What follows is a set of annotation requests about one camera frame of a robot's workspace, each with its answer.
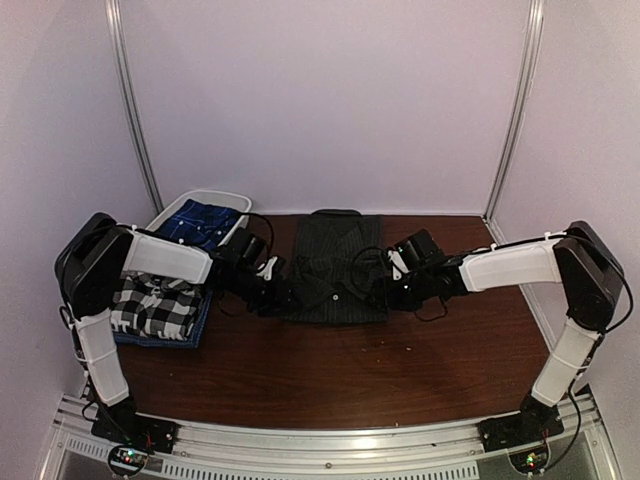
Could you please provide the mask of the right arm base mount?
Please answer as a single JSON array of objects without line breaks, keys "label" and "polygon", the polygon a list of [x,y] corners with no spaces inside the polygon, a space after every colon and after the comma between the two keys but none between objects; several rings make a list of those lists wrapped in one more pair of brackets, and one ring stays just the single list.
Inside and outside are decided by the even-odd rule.
[{"label": "right arm base mount", "polygon": [[547,406],[530,393],[516,413],[482,420],[477,429],[485,452],[512,449],[564,432],[558,407]]}]

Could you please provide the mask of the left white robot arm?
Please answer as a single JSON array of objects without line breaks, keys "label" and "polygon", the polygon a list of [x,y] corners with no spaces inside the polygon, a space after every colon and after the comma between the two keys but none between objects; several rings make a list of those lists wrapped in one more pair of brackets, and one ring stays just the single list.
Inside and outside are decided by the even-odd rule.
[{"label": "left white robot arm", "polygon": [[233,228],[219,246],[206,251],[97,213],[63,249],[54,264],[61,317],[79,348],[95,396],[112,407],[104,425],[121,443],[133,444],[144,433],[142,419],[118,405],[130,396],[110,326],[112,296],[121,274],[140,272],[229,292],[262,317],[289,314],[301,303],[281,274],[285,259],[264,257],[268,248],[268,242],[245,227]]}]

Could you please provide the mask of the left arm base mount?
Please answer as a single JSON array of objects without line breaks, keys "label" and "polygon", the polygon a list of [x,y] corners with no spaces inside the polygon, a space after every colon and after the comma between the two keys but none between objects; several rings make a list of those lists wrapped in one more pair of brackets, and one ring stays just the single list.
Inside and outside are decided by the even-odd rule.
[{"label": "left arm base mount", "polygon": [[173,452],[179,429],[176,422],[139,414],[132,395],[107,406],[91,389],[88,399],[88,406],[97,406],[91,426],[93,436],[147,453]]}]

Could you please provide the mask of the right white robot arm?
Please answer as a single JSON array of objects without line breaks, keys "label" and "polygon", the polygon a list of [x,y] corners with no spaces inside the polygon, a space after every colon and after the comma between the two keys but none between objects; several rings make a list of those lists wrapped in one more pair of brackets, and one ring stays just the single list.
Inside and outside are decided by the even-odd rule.
[{"label": "right white robot arm", "polygon": [[535,440],[551,424],[555,406],[587,368],[606,335],[621,294],[630,291],[623,269],[595,230],[575,221],[557,233],[445,254],[426,230],[389,248],[389,274],[374,282],[369,299],[390,310],[416,311],[436,298],[446,302],[486,290],[538,283],[559,284],[567,320],[528,394],[529,405],[513,419],[519,440]]}]

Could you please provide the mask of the dark grey pinstriped shirt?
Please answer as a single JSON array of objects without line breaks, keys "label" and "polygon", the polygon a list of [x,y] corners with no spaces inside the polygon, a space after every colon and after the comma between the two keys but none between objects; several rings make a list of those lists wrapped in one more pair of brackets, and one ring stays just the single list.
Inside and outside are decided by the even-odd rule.
[{"label": "dark grey pinstriped shirt", "polygon": [[355,210],[318,210],[297,224],[288,279],[300,309],[283,318],[303,324],[385,323],[385,305],[367,296],[384,276],[383,223]]}]

